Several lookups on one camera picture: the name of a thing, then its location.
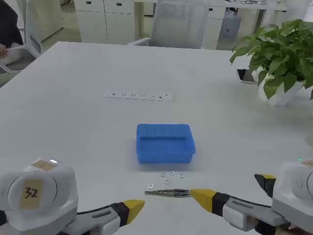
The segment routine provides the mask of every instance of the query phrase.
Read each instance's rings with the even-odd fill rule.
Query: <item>gray chair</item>
[[[158,0],[151,38],[134,46],[201,48],[209,1]]]
[[[0,62],[0,74],[6,72],[11,74],[19,73],[43,53],[42,44],[35,39],[32,33],[34,11],[31,0],[18,0],[17,2],[20,8],[22,6],[23,9],[24,28],[20,29],[20,32],[24,35],[24,45],[11,47],[8,51],[22,50],[23,58],[7,65]]]

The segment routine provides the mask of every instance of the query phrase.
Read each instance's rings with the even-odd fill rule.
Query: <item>power strip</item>
[[[172,93],[140,93],[140,92],[117,92],[106,91],[104,93],[106,98],[118,99],[141,99],[141,100],[157,100],[157,101],[174,101],[174,94]]]

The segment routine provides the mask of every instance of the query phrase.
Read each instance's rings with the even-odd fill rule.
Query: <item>sticker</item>
[[[21,209],[34,210],[39,207],[43,184],[42,179],[24,181],[20,203]]]
[[[50,171],[50,170],[57,167],[57,165],[52,164],[52,163],[48,163],[44,160],[39,160],[39,161],[33,163],[31,166],[37,167],[37,168],[39,168],[41,170],[45,170],[45,171]]]
[[[305,161],[302,163],[303,165],[313,167],[313,160]]]

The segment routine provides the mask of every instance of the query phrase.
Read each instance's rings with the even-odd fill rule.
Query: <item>blue plastic box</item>
[[[140,163],[189,163],[196,153],[187,124],[139,124],[136,150]]]

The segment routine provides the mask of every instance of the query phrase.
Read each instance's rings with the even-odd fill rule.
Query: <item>person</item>
[[[0,58],[8,56],[8,48],[23,45],[17,22],[16,12],[4,0],[0,0]]]

